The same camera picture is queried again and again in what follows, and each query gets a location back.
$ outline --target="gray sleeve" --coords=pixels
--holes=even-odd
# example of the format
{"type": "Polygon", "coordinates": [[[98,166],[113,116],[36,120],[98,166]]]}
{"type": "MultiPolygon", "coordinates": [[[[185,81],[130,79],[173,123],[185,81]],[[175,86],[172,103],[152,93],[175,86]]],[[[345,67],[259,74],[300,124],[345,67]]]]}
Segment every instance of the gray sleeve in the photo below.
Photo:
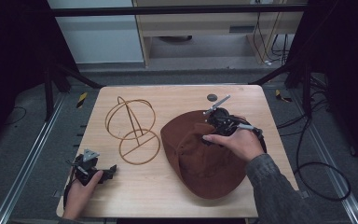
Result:
{"type": "Polygon", "coordinates": [[[246,172],[254,187],[261,223],[321,223],[317,213],[293,189],[269,154],[250,161],[246,172]]]}

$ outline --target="metal rail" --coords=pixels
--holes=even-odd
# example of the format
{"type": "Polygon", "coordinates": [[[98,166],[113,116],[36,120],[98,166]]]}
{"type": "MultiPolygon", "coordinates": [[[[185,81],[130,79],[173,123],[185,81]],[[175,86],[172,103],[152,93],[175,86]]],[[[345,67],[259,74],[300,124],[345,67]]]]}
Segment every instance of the metal rail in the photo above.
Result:
{"type": "Polygon", "coordinates": [[[25,160],[24,164],[22,165],[16,180],[14,181],[13,185],[10,188],[6,198],[2,202],[0,206],[0,224],[7,223],[11,212],[13,211],[14,206],[16,205],[17,200],[19,199],[22,190],[34,169],[34,165],[36,164],[37,158],[39,157],[40,152],[43,149],[43,146],[48,139],[48,135],[53,127],[58,114],[62,108],[62,103],[65,98],[64,93],[60,93],[56,102],[56,109],[52,114],[51,118],[45,122],[40,131],[39,135],[37,136],[36,140],[34,141],[34,145],[31,148],[30,153],[28,154],[27,159],[25,160]]]}

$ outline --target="human hand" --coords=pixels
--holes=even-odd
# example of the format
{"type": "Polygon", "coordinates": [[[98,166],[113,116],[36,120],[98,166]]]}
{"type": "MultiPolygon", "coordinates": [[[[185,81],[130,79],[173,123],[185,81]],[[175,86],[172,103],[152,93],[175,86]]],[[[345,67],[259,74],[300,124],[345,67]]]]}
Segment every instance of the human hand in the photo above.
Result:
{"type": "Polygon", "coordinates": [[[264,153],[257,136],[244,129],[237,129],[231,136],[218,134],[203,135],[206,141],[225,146],[246,162],[264,153]]]}
{"type": "Polygon", "coordinates": [[[76,220],[80,217],[81,212],[86,207],[92,193],[103,176],[103,171],[98,171],[86,186],[83,186],[79,180],[72,183],[72,187],[68,192],[65,211],[62,217],[65,219],[76,220]]]}

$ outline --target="hat crown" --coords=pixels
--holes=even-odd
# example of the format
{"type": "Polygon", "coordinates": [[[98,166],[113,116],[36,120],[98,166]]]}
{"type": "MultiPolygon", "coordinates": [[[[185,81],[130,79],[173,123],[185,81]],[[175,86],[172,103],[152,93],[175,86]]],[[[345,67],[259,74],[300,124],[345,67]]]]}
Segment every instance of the hat crown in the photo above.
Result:
{"type": "Polygon", "coordinates": [[[202,136],[212,133],[209,124],[195,123],[194,129],[187,133],[176,149],[179,165],[184,172],[198,177],[210,177],[225,169],[231,151],[218,145],[206,146],[202,136]]]}

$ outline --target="felt hat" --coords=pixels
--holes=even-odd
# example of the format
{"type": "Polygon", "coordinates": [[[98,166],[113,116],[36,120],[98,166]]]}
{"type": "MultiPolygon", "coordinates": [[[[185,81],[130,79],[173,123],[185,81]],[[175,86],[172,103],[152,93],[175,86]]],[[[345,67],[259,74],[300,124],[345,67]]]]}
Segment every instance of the felt hat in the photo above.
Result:
{"type": "Polygon", "coordinates": [[[228,195],[245,178],[245,161],[231,150],[207,146],[202,136],[214,132],[203,111],[191,111],[168,122],[161,140],[168,162],[182,182],[204,199],[228,195]]]}

